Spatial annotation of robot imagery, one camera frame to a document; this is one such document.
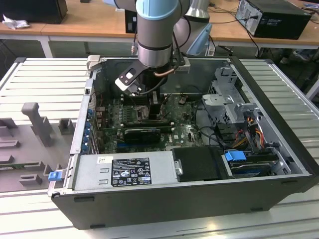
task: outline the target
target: table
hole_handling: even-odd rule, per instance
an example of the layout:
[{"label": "table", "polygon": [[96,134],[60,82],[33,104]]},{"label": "table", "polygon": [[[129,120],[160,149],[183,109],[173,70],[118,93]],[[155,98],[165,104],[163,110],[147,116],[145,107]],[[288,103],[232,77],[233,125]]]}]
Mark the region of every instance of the table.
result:
[{"label": "table", "polygon": [[37,40],[45,57],[54,57],[49,41],[132,42],[125,33],[124,12],[115,11],[102,0],[81,3],[66,0],[68,13],[61,24],[31,23],[30,28],[12,30],[0,25],[1,39]]},{"label": "table", "polygon": [[[298,0],[290,0],[302,6]],[[213,0],[220,8],[231,10],[238,6],[238,0]],[[53,57],[49,41],[84,42],[132,42],[133,34],[125,33],[124,12],[115,11],[102,0],[81,3],[67,0],[68,13],[61,24],[31,23],[30,28],[11,30],[0,25],[0,38],[37,40],[41,43],[45,57]],[[228,13],[211,13],[210,22],[234,20]],[[214,24],[211,36],[216,46],[255,47],[247,32],[238,22]],[[317,49],[319,46],[319,25],[309,22],[299,40],[254,38],[260,48],[302,48]]]}]

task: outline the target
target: power supply label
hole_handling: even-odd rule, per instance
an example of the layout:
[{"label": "power supply label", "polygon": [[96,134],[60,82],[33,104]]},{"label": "power supply label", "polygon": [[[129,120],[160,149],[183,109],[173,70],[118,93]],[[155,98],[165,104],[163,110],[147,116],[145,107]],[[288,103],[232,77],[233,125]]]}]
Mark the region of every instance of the power supply label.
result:
[{"label": "power supply label", "polygon": [[130,158],[112,160],[113,187],[152,184],[149,158]]}]

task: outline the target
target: slotted aluminum surface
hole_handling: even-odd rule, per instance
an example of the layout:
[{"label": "slotted aluminum surface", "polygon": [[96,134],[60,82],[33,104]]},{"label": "slotted aluminum surface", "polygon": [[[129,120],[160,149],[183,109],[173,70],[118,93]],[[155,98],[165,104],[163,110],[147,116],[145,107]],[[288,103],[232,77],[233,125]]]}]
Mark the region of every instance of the slotted aluminum surface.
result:
[{"label": "slotted aluminum surface", "polygon": [[26,102],[37,102],[40,115],[50,123],[61,118],[76,122],[88,78],[85,58],[27,58],[16,64],[0,86],[0,118],[12,118],[17,125],[30,124],[21,109]]},{"label": "slotted aluminum surface", "polygon": [[[264,60],[241,60],[312,157],[319,163],[319,111],[274,65]],[[252,96],[243,91],[249,101]]]}]

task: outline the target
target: blue latch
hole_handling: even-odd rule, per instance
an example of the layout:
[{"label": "blue latch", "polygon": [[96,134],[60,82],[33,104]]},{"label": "blue latch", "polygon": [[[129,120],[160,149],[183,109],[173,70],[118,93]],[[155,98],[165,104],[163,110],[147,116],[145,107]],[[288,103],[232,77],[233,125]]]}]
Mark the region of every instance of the blue latch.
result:
[{"label": "blue latch", "polygon": [[48,180],[51,181],[62,181],[62,172],[50,172]]},{"label": "blue latch", "polygon": [[243,151],[229,151],[225,153],[227,161],[246,161],[247,158]]}]

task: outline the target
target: black cable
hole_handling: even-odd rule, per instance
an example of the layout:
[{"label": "black cable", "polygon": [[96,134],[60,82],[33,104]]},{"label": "black cable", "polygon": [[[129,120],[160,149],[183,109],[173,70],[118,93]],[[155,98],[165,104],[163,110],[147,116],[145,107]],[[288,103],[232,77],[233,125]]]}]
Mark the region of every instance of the black cable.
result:
[{"label": "black cable", "polygon": [[210,39],[209,39],[210,35],[208,35],[208,46],[207,46],[207,50],[206,50],[206,56],[209,53],[209,48],[210,48]]},{"label": "black cable", "polygon": [[136,24],[136,28],[135,28],[135,34],[134,34],[134,39],[133,39],[133,43],[135,43],[136,41],[136,35],[138,33],[138,25]]},{"label": "black cable", "polygon": [[214,40],[213,40],[213,38],[211,37],[211,35],[209,35],[209,38],[210,38],[211,42],[213,43],[213,46],[215,47],[215,50],[216,50],[216,46],[215,46]]},{"label": "black cable", "polygon": [[180,6],[180,16],[179,16],[179,19],[181,19],[181,17],[183,16],[183,5],[181,4],[181,1],[179,1],[179,6]]},{"label": "black cable", "polygon": [[236,22],[239,21],[238,19],[233,20],[233,21],[227,21],[227,22],[210,22],[212,24],[225,24],[225,23],[231,23],[231,22]]},{"label": "black cable", "polygon": [[164,83],[165,80],[167,80],[167,76],[163,77],[163,78],[158,82],[158,84],[157,84],[156,86],[154,86],[153,88],[151,88],[150,90],[145,91],[145,92],[139,92],[138,95],[139,95],[139,96],[144,96],[144,95],[147,95],[147,94],[153,92],[153,91],[156,90],[158,87],[160,87],[160,86]]},{"label": "black cable", "polygon": [[168,112],[168,113],[166,113],[166,114],[162,117],[162,119],[165,118],[166,116],[168,116],[170,113],[171,113],[171,111]]},{"label": "black cable", "polygon": [[8,46],[4,43],[4,41],[3,41],[3,40],[0,40],[0,41],[1,41],[2,45],[3,45],[15,58],[17,58],[17,56],[10,50],[10,48],[8,48]]},{"label": "black cable", "polygon": [[188,32],[188,36],[187,36],[186,41],[185,41],[182,45],[179,46],[180,48],[182,48],[182,47],[188,42],[188,40],[189,40],[189,38],[190,38],[190,34],[191,34],[191,25],[190,25],[190,22],[189,22],[189,20],[188,20],[186,17],[184,17],[184,19],[187,21],[189,32]]},{"label": "black cable", "polygon": [[247,31],[247,34],[248,34],[249,38],[251,39],[251,41],[252,41],[252,42],[256,45],[256,47],[257,47],[257,56],[258,56],[257,58],[259,58],[259,46],[255,43],[254,39],[251,37],[250,32],[249,32],[248,29],[247,29],[247,22],[248,22],[249,19],[246,20],[245,29],[246,29],[246,31]]},{"label": "black cable", "polygon": [[204,95],[203,91],[201,91],[196,85],[187,85],[185,87],[183,87],[180,91],[180,93],[183,93],[183,91],[185,91],[185,89],[189,88],[189,87],[194,87],[195,89],[198,90],[198,93],[201,93],[202,95]]},{"label": "black cable", "polygon": [[315,22],[314,20],[310,20],[310,21],[312,21],[312,22],[315,23],[315,24],[319,24],[319,22]]}]

